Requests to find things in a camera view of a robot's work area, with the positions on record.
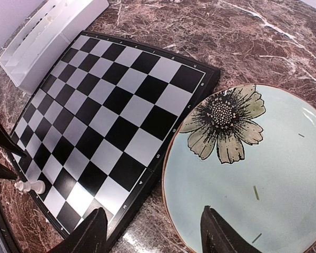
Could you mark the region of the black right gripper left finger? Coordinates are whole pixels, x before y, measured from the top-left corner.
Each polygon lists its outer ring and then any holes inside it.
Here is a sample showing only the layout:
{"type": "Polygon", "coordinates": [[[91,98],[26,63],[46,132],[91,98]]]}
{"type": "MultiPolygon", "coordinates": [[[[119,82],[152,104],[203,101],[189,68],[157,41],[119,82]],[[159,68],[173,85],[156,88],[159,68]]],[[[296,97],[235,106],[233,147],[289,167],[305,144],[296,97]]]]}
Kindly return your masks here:
{"type": "Polygon", "coordinates": [[[66,239],[49,252],[106,252],[106,236],[105,210],[94,209],[66,239]]]}

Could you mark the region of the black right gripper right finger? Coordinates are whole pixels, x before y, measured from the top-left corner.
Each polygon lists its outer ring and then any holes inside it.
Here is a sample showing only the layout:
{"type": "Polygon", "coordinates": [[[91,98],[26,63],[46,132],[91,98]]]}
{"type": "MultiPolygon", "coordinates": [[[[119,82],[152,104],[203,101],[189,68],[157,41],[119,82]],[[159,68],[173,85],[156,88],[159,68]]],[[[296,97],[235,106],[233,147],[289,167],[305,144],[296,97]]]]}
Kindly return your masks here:
{"type": "Polygon", "coordinates": [[[204,207],[200,227],[202,252],[255,252],[255,247],[210,206],[204,207]]]}

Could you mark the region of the white chess king piece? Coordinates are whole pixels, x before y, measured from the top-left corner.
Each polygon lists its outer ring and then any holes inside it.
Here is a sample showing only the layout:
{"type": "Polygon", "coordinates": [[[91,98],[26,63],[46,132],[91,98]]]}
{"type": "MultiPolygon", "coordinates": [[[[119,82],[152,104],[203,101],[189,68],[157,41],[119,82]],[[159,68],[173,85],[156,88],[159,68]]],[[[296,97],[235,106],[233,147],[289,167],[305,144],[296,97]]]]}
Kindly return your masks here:
{"type": "Polygon", "coordinates": [[[16,183],[14,183],[14,187],[21,192],[34,191],[37,194],[43,194],[45,192],[45,189],[46,189],[45,183],[42,180],[37,180],[35,182],[18,181],[16,183]]]}

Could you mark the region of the white plastic parts tray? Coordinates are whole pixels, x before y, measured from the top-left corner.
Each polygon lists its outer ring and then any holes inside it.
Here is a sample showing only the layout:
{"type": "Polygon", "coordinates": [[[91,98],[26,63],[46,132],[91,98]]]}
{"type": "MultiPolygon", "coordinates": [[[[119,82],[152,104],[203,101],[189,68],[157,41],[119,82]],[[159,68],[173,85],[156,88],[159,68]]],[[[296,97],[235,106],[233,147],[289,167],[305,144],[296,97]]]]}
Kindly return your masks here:
{"type": "Polygon", "coordinates": [[[106,0],[47,1],[0,56],[14,85],[32,95],[59,56],[109,6],[106,0]]]}

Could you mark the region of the black and grey chessboard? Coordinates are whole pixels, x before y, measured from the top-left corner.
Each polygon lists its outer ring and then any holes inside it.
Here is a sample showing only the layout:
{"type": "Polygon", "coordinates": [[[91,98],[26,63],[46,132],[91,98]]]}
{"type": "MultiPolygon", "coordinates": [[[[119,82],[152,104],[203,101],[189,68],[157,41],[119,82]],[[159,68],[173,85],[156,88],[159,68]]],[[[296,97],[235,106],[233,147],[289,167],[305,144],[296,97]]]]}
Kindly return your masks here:
{"type": "Polygon", "coordinates": [[[219,68],[147,44],[81,32],[52,66],[15,124],[25,153],[9,158],[63,237],[96,208],[117,239],[160,179],[181,121],[210,95],[219,68]]]}

